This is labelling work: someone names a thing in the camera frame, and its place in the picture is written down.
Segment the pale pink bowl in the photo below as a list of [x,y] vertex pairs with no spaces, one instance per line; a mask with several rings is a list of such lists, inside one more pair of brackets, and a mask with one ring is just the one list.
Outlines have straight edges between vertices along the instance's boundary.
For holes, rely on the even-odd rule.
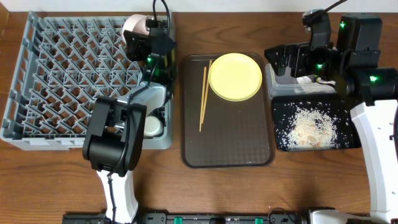
[[146,36],[149,35],[150,32],[146,28],[146,18],[147,18],[147,16],[145,16],[145,15],[133,14],[126,19],[125,23],[123,24],[123,29],[121,32],[121,36],[125,43],[127,43],[127,41],[124,37],[125,30],[136,32],[136,33],[143,34]]

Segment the white ribbed cup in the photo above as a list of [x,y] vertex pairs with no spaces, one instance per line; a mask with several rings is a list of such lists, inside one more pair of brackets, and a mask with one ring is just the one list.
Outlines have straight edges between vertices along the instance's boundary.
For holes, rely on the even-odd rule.
[[144,136],[159,136],[164,131],[164,125],[159,118],[155,116],[147,116],[144,124]]

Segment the light blue bowl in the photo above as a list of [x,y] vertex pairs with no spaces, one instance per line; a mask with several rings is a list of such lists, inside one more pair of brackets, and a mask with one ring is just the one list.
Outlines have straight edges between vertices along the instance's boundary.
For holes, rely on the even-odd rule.
[[149,116],[154,110],[164,105],[165,97],[166,87],[151,82],[145,90],[134,97],[133,102],[146,106],[146,116]]

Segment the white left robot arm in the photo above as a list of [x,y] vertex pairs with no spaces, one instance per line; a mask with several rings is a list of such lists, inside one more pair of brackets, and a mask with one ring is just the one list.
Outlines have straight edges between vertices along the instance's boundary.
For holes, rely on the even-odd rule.
[[108,204],[105,223],[132,223],[138,202],[132,172],[144,142],[146,118],[174,95],[175,41],[171,27],[151,27],[149,34],[125,30],[127,58],[141,62],[142,79],[126,95],[95,101],[83,143],[83,157],[99,175]]

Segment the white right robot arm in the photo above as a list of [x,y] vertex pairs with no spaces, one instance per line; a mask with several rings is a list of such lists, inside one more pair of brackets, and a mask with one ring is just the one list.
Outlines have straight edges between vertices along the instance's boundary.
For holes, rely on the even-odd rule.
[[341,17],[338,39],[331,42],[325,10],[302,17],[311,38],[264,52],[276,75],[317,75],[334,81],[350,109],[363,149],[371,193],[368,217],[335,209],[311,210],[308,223],[397,222],[397,70],[379,66],[382,20],[370,13]]

